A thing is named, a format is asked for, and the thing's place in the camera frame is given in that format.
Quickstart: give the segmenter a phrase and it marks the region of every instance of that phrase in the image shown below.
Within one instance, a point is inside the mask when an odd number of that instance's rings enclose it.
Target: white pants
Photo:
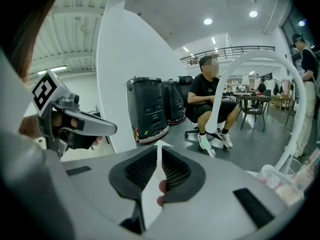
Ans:
[[[299,134],[298,140],[296,141],[296,150],[295,150],[295,153],[293,154],[295,158],[298,158],[303,154],[305,146],[308,144],[308,140],[311,134],[312,121],[314,118],[315,104],[316,104],[315,84],[310,81],[306,81],[303,84],[304,84],[305,94],[306,94],[306,111],[305,111],[302,129]],[[299,112],[295,114],[294,125],[296,125],[298,121],[298,116],[299,116]]]

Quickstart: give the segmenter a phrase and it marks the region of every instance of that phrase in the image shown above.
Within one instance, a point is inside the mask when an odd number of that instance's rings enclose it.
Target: man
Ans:
[[[219,65],[217,60],[212,56],[202,57],[199,61],[201,73],[198,74],[192,81],[190,91],[188,93],[187,111],[193,110],[193,103],[206,102],[206,104],[197,106],[195,115],[199,127],[199,144],[202,149],[210,147],[210,143],[206,134],[206,123],[208,122],[212,107],[215,102],[215,94],[218,86],[219,78]],[[222,101],[220,105],[219,115],[226,115],[226,122],[222,131],[218,135],[223,141],[223,144],[232,148],[233,144],[228,135],[228,131],[237,119],[239,113],[239,105],[233,101]]]
[[[258,86],[261,83],[261,78],[259,77],[259,74],[255,74],[255,78],[254,78],[254,89],[258,89]]]
[[[260,84],[259,84],[259,86],[257,87],[256,91],[259,92],[259,93],[261,93],[261,94],[263,94],[263,93],[265,92],[265,90],[267,89],[267,87],[266,87],[266,85],[265,85],[265,80],[264,80],[263,78],[259,78],[259,79],[260,79]],[[254,102],[252,101],[252,103],[251,103],[251,106],[252,106],[253,108],[258,108],[259,105],[260,105],[260,102],[259,102],[259,101],[257,101],[256,103],[254,103]]]
[[[309,137],[312,129],[313,116],[316,104],[316,89],[315,80],[318,76],[319,63],[315,58],[313,51],[306,45],[306,42],[301,34],[295,33],[292,35],[293,47],[301,53],[302,61],[301,67],[304,74],[301,76],[306,94],[306,111],[302,129],[299,133],[298,140],[296,141],[296,149],[293,156],[298,158],[302,156],[306,145],[308,144]],[[299,116],[299,110],[295,114],[294,123],[296,124]]]
[[[267,89],[267,87],[265,85],[265,80],[263,78],[260,78],[260,84],[257,87],[256,91],[263,94],[266,89]]]

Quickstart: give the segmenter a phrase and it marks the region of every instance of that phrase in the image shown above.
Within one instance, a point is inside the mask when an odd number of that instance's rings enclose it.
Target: black t-shirt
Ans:
[[[307,49],[303,49],[302,50],[301,67],[304,69],[305,72],[307,72],[307,70],[312,71],[314,79],[317,79],[318,64],[317,64],[316,59],[313,56],[313,54]],[[313,78],[310,78],[310,79],[308,79],[306,81],[313,82],[314,80],[313,80]]]
[[[191,83],[190,93],[196,96],[211,96],[216,94],[219,78],[212,78],[212,82],[205,79],[203,74],[198,74]]]
[[[264,83],[260,83],[257,88],[257,91],[263,94],[266,89],[267,89],[266,85]]]

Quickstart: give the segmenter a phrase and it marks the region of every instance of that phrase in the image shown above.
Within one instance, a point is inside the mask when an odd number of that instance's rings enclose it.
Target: black shorts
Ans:
[[[218,116],[227,116],[229,115],[235,107],[238,105],[237,102],[234,101],[222,101],[219,109],[219,115]],[[195,110],[196,119],[198,120],[199,117],[201,117],[205,112],[212,111],[212,105],[201,105],[198,106]]]

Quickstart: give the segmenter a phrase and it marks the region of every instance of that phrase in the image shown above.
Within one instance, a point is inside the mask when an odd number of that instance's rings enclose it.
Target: white wall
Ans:
[[[96,105],[100,107],[96,75],[66,79],[62,80],[62,82],[71,92],[79,95],[79,105],[82,111],[94,111]],[[26,117],[36,113],[36,108],[33,103],[31,103],[24,116]]]
[[[229,33],[232,46],[276,46],[271,35],[260,31],[241,31]]]
[[[286,38],[280,29],[280,27],[276,27],[274,31],[270,34],[270,37],[274,40],[275,43],[275,52],[292,63],[292,58],[290,54],[290,49],[286,42]],[[290,76],[287,75],[287,69],[282,65],[280,68],[276,68],[272,70],[273,79],[281,80],[281,79],[291,79]]]
[[[97,79],[104,118],[118,126],[114,150],[134,149],[124,84],[134,76],[167,80],[187,75],[179,57],[124,2],[111,1],[102,20],[97,46]]]

